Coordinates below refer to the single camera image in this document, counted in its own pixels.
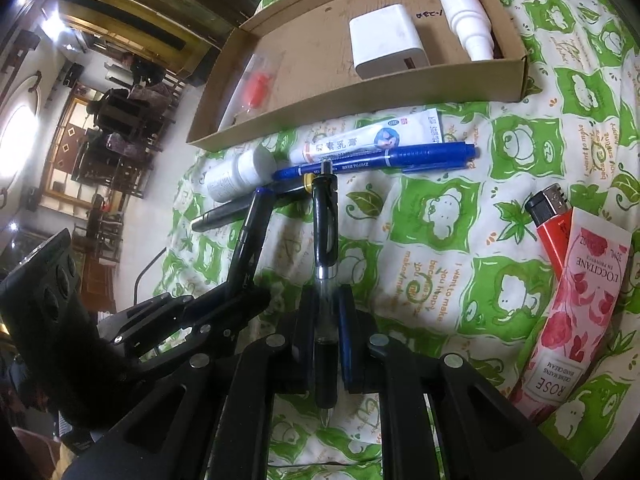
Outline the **black marker yellow caps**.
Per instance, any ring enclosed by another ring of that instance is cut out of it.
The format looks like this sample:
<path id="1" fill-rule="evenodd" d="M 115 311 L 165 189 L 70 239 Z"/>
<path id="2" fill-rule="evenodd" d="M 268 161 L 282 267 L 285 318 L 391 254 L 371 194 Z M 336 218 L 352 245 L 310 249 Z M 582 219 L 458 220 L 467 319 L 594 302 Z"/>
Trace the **black marker yellow caps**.
<path id="1" fill-rule="evenodd" d="M 262 188 L 262 191 L 269 191 L 274 196 L 274 206 L 280 208 L 302 202 L 311 196 L 313 180 L 314 174 L 304 174 L 291 180 L 267 184 Z M 253 195 L 248 194 L 206 211 L 191 221 L 191 230 L 204 233 L 245 219 L 252 200 Z"/>

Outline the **black clear gel pen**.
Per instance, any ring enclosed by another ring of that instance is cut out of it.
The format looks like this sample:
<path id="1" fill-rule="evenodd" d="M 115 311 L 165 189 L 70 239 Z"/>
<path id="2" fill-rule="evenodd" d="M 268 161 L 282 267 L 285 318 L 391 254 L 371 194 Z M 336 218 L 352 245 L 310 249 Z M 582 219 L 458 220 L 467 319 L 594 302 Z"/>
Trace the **black clear gel pen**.
<path id="1" fill-rule="evenodd" d="M 337 399 L 338 330 L 334 313 L 338 259 L 337 190 L 332 162 L 321 163 L 312 182 L 314 201 L 314 400 L 332 410 Z"/>

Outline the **blue marker pen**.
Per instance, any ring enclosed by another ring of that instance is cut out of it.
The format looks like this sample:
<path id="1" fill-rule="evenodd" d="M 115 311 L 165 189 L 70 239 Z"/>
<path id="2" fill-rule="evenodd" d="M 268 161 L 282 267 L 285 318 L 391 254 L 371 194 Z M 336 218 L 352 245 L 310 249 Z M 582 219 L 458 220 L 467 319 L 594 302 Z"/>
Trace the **blue marker pen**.
<path id="1" fill-rule="evenodd" d="M 455 170 L 468 166 L 476 159 L 474 144 L 448 142 L 398 146 L 384 151 L 362 153 L 328 159 L 334 174 L 375 169 L 400 169 L 404 174 L 432 170 Z"/>

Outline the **red lighter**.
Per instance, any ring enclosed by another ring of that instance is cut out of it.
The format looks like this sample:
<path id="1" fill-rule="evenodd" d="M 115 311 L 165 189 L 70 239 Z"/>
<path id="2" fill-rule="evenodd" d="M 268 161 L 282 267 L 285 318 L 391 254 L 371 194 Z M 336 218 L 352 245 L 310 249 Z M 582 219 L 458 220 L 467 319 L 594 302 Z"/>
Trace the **red lighter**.
<path id="1" fill-rule="evenodd" d="M 572 223 L 572 208 L 567 203 L 562 188 L 556 183 L 547 186 L 525 203 L 525 211 L 535 223 L 555 277 L 560 278 Z"/>

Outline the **pink rose hand cream tube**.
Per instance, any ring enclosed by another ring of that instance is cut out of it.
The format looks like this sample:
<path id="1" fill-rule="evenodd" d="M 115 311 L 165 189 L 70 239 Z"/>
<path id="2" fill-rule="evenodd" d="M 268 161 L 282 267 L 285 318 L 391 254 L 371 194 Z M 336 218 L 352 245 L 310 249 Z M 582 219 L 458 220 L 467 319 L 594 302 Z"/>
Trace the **pink rose hand cream tube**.
<path id="1" fill-rule="evenodd" d="M 590 367 L 616 305 L 631 234 L 575 208 L 558 289 L 512 403 L 540 422 L 570 395 Z"/>

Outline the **white charger adapter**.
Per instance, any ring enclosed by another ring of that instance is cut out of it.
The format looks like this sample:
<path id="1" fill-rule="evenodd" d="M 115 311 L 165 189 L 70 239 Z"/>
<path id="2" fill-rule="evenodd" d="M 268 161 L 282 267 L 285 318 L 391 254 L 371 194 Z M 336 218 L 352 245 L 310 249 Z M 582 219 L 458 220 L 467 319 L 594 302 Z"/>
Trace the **white charger adapter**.
<path id="1" fill-rule="evenodd" d="M 430 65 L 416 25 L 402 4 L 349 21 L 352 62 L 361 79 L 420 70 Z"/>

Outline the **white squeeze bottle red label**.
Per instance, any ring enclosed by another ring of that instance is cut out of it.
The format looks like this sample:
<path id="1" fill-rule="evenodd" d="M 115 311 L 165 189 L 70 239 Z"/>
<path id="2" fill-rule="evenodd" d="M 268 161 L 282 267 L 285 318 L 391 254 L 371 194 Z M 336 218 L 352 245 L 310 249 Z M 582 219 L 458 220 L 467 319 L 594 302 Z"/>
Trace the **white squeeze bottle red label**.
<path id="1" fill-rule="evenodd" d="M 480 0 L 440 0 L 451 32 L 472 62 L 494 58 L 491 21 Z"/>

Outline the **white pill bottle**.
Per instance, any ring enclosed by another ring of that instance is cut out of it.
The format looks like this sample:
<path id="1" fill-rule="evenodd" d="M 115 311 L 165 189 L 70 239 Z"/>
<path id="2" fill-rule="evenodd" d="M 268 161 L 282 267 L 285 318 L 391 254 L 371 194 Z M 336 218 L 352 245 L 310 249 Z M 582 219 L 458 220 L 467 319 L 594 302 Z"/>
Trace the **white pill bottle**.
<path id="1" fill-rule="evenodd" d="M 258 145 L 210 168 L 204 186 L 212 200 L 227 203 L 270 183 L 276 170 L 273 154 Z"/>

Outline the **green white patterned cloth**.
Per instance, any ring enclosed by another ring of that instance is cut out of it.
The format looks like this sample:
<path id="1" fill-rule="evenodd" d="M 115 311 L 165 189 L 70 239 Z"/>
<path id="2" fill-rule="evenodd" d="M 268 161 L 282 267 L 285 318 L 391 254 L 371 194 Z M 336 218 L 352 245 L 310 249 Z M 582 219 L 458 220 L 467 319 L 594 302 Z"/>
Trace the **green white patterned cloth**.
<path id="1" fill-rule="evenodd" d="M 528 52 L 519 103 L 438 104 L 446 141 L 472 140 L 466 171 L 341 176 L 341 283 L 383 333 L 415 352 L 461 354 L 504 396 L 516 386 L 549 315 L 554 273 L 525 201 L 557 183 L 568 201 L 632 235 L 620 299 L 593 369 L 540 429 L 585 479 L 604 467 L 639 416 L 639 46 L 608 0 L 500 0 Z M 198 153 L 177 184 L 155 293 L 201 295 L 226 278 L 242 220 L 196 234 L 213 206 L 209 169 L 257 145 Z M 257 271 L 271 304 L 240 346 L 274 332 L 312 282 L 311 205 L 273 211 Z M 382 479 L 378 397 L 348 396 L 331 415 L 302 396 L 274 402 L 268 479 Z"/>

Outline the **cardboard tray box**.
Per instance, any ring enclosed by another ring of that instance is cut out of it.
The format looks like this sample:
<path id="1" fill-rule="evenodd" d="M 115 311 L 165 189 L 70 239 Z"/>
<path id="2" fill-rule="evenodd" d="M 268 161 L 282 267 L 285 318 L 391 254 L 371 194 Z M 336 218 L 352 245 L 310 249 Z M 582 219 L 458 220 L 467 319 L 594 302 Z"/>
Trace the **cardboard tray box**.
<path id="1" fill-rule="evenodd" d="M 394 3 L 411 14 L 428 64 L 362 79 L 355 70 L 349 22 Z M 439 0 L 279 0 L 228 38 L 208 77 L 189 144 L 216 152 L 294 128 L 384 108 L 523 99 L 528 61 L 521 36 L 499 0 L 480 0 L 491 21 L 495 57 L 473 62 Z M 224 112 L 252 56 L 273 63 L 264 105 L 250 116 Z"/>

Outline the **white ointment tube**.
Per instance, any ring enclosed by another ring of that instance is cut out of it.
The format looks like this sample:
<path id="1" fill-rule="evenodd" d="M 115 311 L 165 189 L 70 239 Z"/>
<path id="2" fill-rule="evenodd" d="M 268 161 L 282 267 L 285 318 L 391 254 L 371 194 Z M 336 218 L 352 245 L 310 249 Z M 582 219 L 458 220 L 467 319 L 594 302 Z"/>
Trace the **white ointment tube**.
<path id="1" fill-rule="evenodd" d="M 292 165 L 313 164 L 325 159 L 390 150 L 400 146 L 442 143 L 442 128 L 434 108 L 407 116 L 387 118 L 317 141 L 307 141 L 288 155 Z"/>

